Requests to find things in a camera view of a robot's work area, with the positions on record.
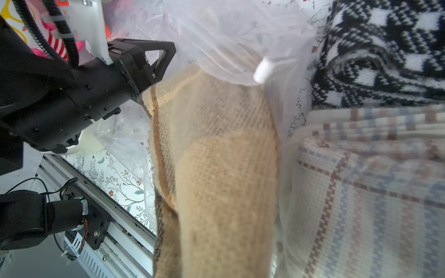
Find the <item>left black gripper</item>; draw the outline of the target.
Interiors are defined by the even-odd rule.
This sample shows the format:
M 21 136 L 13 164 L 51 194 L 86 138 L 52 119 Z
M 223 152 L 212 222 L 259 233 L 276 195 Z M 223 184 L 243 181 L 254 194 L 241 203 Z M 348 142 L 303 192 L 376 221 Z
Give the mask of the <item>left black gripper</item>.
M 72 78 L 1 70 L 1 127 L 42 152 L 65 153 L 75 136 L 160 82 L 176 54 L 173 42 L 115 39 L 115 65 L 93 59 Z

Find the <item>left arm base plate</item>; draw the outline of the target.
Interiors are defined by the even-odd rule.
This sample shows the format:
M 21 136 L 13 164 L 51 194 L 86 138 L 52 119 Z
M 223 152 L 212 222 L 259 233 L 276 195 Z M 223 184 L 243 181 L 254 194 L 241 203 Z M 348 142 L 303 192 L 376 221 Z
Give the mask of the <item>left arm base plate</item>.
M 83 228 L 79 232 L 83 238 L 83 246 L 88 244 L 93 250 L 98 250 L 107 235 L 111 216 L 77 185 L 69 186 L 63 196 L 87 201 L 88 214 L 83 216 Z

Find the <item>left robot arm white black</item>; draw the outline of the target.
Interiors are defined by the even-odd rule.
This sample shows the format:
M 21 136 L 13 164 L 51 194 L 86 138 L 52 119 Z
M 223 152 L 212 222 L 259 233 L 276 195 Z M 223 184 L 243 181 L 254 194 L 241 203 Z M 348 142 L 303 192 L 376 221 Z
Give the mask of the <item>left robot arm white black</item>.
M 109 41 L 101 1 L 44 1 L 60 43 L 44 37 L 25 1 L 1 7 L 1 174 L 21 169 L 24 145 L 66 154 L 95 121 L 121 111 L 162 80 L 172 42 Z M 1 195 L 1 250 L 34 247 L 48 236 L 80 228 L 98 249 L 109 220 L 83 193 L 50 201 L 50 192 L 12 187 Z

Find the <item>brown beige scarf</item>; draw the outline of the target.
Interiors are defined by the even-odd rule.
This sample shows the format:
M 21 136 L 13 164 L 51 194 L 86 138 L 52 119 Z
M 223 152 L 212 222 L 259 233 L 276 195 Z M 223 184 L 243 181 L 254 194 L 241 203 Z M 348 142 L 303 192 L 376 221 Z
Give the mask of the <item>brown beige scarf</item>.
M 156 278 L 271 274 L 280 142 L 259 86 L 193 64 L 147 89 Z

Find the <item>cream fringed scarf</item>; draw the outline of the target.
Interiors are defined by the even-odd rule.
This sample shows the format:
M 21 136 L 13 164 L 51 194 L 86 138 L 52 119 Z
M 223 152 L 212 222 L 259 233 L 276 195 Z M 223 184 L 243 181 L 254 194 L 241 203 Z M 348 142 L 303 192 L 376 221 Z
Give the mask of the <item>cream fringed scarf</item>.
M 317 110 L 287 142 L 277 278 L 445 275 L 445 107 Z

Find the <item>black white houndstooth scarf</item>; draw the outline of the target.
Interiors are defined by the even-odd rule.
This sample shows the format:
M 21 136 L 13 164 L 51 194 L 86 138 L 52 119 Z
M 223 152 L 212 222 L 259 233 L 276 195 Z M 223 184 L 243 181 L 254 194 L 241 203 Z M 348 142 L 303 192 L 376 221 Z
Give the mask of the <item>black white houndstooth scarf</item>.
M 314 110 L 445 101 L 443 1 L 334 1 Z

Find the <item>clear plastic vacuum bag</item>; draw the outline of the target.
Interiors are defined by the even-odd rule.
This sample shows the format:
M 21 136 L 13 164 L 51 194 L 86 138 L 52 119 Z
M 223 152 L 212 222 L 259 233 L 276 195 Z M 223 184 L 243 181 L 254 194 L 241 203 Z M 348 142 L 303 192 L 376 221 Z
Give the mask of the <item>clear plastic vacuum bag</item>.
M 280 144 L 308 88 L 330 1 L 123 1 L 113 36 L 174 41 L 167 75 L 95 135 L 125 171 L 114 197 L 142 195 L 156 230 L 155 278 L 267 278 Z

